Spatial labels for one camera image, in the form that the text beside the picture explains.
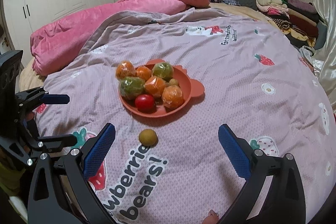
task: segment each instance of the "orange plate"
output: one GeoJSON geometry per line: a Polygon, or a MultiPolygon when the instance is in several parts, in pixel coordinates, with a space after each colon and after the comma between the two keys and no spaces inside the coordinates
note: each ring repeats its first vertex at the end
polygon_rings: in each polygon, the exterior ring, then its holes
{"type": "MultiPolygon", "coordinates": [[[[147,68],[150,70],[153,69],[154,65],[156,63],[164,62],[164,60],[161,59],[155,59],[155,60],[150,60],[148,63],[145,65],[147,68]]],[[[119,98],[123,105],[131,112],[142,116],[142,117],[148,117],[148,118],[160,118],[160,117],[165,117],[168,115],[171,115],[180,109],[184,108],[187,103],[190,101],[191,97],[199,97],[204,94],[204,86],[202,85],[201,82],[195,80],[195,79],[190,79],[189,76],[187,75],[187,70],[183,69],[182,66],[173,66],[174,67],[174,74],[173,78],[175,78],[179,84],[180,88],[183,92],[183,97],[184,97],[184,104],[181,105],[180,107],[174,109],[174,110],[169,110],[163,106],[163,104],[157,104],[156,109],[153,110],[152,112],[140,112],[134,104],[134,100],[129,101],[125,100],[124,98],[121,97],[119,93],[119,98]]]]}

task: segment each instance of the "pink blanket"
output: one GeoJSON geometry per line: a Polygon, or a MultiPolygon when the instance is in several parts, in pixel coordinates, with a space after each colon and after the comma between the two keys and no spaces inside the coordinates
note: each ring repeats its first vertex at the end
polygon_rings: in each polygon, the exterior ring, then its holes
{"type": "Polygon", "coordinates": [[[123,11],[158,12],[174,15],[188,6],[205,8],[209,0],[119,0],[79,11],[36,30],[30,37],[33,69],[47,76],[70,64],[79,51],[111,15],[123,11]]]}

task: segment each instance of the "stack of clothes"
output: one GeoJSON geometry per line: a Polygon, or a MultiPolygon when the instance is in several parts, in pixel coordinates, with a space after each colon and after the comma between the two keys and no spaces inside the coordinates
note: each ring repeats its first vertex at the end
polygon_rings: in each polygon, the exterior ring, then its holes
{"type": "Polygon", "coordinates": [[[327,26],[320,21],[312,4],[300,0],[256,0],[256,4],[297,49],[303,46],[316,50],[323,47],[327,26]]]}

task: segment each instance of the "blue gripper pad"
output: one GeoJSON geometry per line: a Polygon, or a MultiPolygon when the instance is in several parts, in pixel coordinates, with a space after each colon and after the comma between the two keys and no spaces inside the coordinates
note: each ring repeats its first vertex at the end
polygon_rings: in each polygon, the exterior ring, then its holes
{"type": "Polygon", "coordinates": [[[45,94],[40,102],[46,105],[66,105],[70,102],[70,97],[67,94],[45,94]]]}
{"type": "Polygon", "coordinates": [[[235,168],[237,175],[248,180],[251,176],[250,161],[227,125],[223,124],[219,127],[218,140],[235,168]]]}
{"type": "Polygon", "coordinates": [[[116,129],[113,124],[110,124],[84,159],[83,174],[85,180],[97,174],[115,138],[116,129]]]}

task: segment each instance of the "dark red cloth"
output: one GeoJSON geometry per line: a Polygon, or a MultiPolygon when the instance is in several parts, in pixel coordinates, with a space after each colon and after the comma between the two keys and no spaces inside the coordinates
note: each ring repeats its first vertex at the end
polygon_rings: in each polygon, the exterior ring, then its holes
{"type": "Polygon", "coordinates": [[[309,37],[318,37],[319,36],[319,29],[309,22],[305,21],[302,18],[299,18],[294,15],[289,15],[290,22],[293,25],[299,27],[302,31],[304,31],[309,37]]]}

